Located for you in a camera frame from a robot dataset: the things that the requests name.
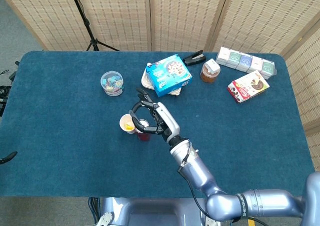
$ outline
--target white box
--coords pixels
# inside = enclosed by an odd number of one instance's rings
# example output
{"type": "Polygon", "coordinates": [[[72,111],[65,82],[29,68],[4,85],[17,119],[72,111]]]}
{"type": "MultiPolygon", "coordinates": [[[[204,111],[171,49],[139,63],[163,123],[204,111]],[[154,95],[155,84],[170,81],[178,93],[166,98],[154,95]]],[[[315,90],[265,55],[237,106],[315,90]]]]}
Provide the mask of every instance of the white box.
{"type": "Polygon", "coordinates": [[[263,64],[263,59],[259,58],[259,57],[252,57],[252,62],[251,62],[251,66],[248,69],[247,73],[251,73],[253,71],[259,71],[261,72],[262,70],[262,64],[263,64]]]}
{"type": "Polygon", "coordinates": [[[242,72],[247,72],[247,70],[251,66],[252,58],[253,58],[252,55],[241,53],[241,59],[236,69],[242,72]]]}
{"type": "Polygon", "coordinates": [[[241,59],[241,52],[231,50],[229,60],[226,63],[226,66],[235,69],[239,65],[240,59],[241,59]]]}
{"type": "Polygon", "coordinates": [[[217,62],[214,61],[214,59],[210,59],[207,62],[205,62],[204,66],[208,69],[208,71],[211,74],[214,74],[220,71],[220,66],[217,62]]]}
{"type": "Polygon", "coordinates": [[[226,65],[229,60],[231,49],[221,47],[218,55],[216,56],[216,62],[220,65],[226,65]]]}
{"type": "Polygon", "coordinates": [[[277,70],[275,67],[275,63],[268,61],[266,59],[262,60],[262,70],[261,70],[261,75],[263,76],[263,78],[269,78],[273,75],[277,74],[277,70]]]}

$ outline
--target black tripod leg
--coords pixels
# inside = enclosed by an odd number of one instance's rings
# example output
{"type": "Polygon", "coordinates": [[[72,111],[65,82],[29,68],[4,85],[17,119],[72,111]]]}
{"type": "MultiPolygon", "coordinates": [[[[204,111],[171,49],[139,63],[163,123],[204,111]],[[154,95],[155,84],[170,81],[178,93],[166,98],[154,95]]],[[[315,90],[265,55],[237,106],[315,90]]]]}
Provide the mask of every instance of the black tripod leg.
{"type": "Polygon", "coordinates": [[[89,46],[88,46],[88,48],[86,49],[86,51],[88,51],[91,46],[92,46],[92,43],[89,44],[89,46]]]}
{"type": "Polygon", "coordinates": [[[105,43],[103,43],[103,42],[97,41],[97,43],[99,43],[100,45],[103,45],[103,46],[105,46],[105,47],[108,47],[108,48],[110,48],[110,49],[112,49],[112,50],[114,50],[114,51],[116,51],[116,52],[119,52],[119,51],[120,51],[120,50],[118,50],[118,49],[116,49],[116,48],[114,48],[114,47],[108,46],[107,44],[105,44],[105,43]]]}

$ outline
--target red and white box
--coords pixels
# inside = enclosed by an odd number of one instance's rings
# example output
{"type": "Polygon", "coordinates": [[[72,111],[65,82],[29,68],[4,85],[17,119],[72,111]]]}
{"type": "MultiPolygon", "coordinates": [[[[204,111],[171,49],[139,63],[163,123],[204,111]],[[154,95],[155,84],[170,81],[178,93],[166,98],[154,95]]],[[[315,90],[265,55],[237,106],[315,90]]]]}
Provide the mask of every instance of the red and white box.
{"type": "Polygon", "coordinates": [[[232,81],[228,85],[230,94],[237,102],[244,102],[269,88],[259,71],[254,71],[232,81]]]}

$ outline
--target woven panel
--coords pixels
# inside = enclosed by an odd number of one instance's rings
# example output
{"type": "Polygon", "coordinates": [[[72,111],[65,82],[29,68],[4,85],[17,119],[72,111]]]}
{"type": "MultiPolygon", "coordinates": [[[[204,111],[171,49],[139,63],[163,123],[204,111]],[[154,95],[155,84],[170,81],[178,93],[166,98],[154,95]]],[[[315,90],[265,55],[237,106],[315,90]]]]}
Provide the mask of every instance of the woven panel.
{"type": "Polygon", "coordinates": [[[320,0],[230,0],[213,51],[280,53],[320,8],[320,0]]]}
{"type": "Polygon", "coordinates": [[[48,50],[85,50],[90,38],[73,0],[7,0],[48,50]]]}
{"type": "Polygon", "coordinates": [[[153,0],[156,51],[196,51],[205,47],[220,0],[153,0]]]}
{"type": "Polygon", "coordinates": [[[320,119],[320,29],[286,61],[303,125],[320,119]]]}
{"type": "Polygon", "coordinates": [[[320,132],[307,137],[309,150],[316,171],[320,171],[320,132]]]}
{"type": "Polygon", "coordinates": [[[81,0],[101,42],[121,51],[151,49],[149,0],[81,0]]]}

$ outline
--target red cup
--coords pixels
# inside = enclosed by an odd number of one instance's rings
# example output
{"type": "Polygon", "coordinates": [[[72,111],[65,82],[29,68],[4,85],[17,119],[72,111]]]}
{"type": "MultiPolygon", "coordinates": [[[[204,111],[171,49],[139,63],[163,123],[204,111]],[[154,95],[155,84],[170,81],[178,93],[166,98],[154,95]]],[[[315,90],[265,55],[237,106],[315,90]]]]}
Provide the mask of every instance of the red cup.
{"type": "MultiPolygon", "coordinates": [[[[140,119],[139,122],[145,127],[149,126],[149,123],[144,119],[140,119]]],[[[150,140],[149,133],[143,133],[143,132],[139,131],[138,129],[135,129],[135,130],[136,130],[136,133],[138,135],[139,140],[141,140],[141,141],[149,141],[150,140]]]]}

